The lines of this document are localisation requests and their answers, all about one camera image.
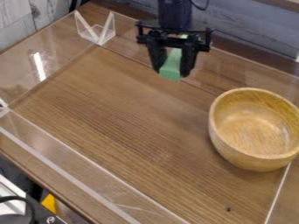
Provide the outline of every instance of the wooden surface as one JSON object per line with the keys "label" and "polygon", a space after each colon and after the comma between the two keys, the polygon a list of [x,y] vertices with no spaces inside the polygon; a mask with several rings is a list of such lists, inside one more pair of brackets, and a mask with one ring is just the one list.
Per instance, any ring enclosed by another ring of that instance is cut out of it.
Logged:
{"label": "wooden surface", "polygon": [[290,11],[299,12],[299,1],[298,0],[257,0],[265,4],[273,4],[277,7],[287,9]]}
{"label": "wooden surface", "polygon": [[[103,13],[94,3],[83,10],[91,20]],[[186,82],[170,82],[148,66],[92,46],[14,110],[191,223],[263,223],[282,171],[240,170],[220,157],[208,136],[216,95],[247,85],[298,102],[291,75],[219,50],[200,56]],[[46,177],[36,159],[20,149],[3,153],[87,219],[111,221],[111,215],[99,217],[106,208],[99,210],[68,180],[52,170]],[[80,177],[88,181],[84,173]],[[98,177],[92,181],[102,186]]]}
{"label": "wooden surface", "polygon": [[230,90],[211,105],[210,136],[234,165],[273,171],[287,166],[299,153],[299,110],[266,90]]}

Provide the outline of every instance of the wooden table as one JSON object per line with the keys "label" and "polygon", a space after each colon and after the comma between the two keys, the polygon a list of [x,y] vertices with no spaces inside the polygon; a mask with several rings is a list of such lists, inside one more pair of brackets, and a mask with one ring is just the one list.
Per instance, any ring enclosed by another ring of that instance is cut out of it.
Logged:
{"label": "wooden table", "polygon": [[[82,13],[92,22],[108,11],[88,3]],[[68,29],[68,21],[60,23]],[[110,47],[135,49],[131,32]],[[146,51],[135,57],[146,61]],[[96,163],[190,223],[265,223],[285,171],[255,173],[236,168],[215,151],[207,131],[215,97],[246,86],[275,91],[299,105],[294,73],[219,49],[200,55],[191,78],[171,82],[148,66],[94,45],[12,109],[70,145],[76,155],[90,159],[58,157],[66,162],[64,171],[88,183],[92,191],[104,185],[96,173],[86,169]],[[127,223],[66,178],[67,174],[62,175],[14,141],[3,136],[2,140],[3,155],[91,222]],[[36,147],[44,147],[39,137],[31,140],[38,142]],[[55,150],[55,145],[47,146],[52,158],[58,156]],[[287,183],[295,189],[295,175]],[[286,223],[298,223],[290,201],[299,197],[295,190],[286,194],[279,200],[279,216]]]}

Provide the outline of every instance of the green object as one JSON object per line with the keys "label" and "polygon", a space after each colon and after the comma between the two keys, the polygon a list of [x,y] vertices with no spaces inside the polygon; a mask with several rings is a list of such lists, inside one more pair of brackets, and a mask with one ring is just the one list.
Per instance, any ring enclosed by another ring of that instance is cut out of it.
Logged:
{"label": "green object", "polygon": [[[188,37],[187,35],[182,35],[182,39],[187,39],[187,37]],[[182,72],[180,72],[182,56],[183,56],[183,50],[174,48],[159,70],[160,76],[167,80],[179,81],[182,79]]]}

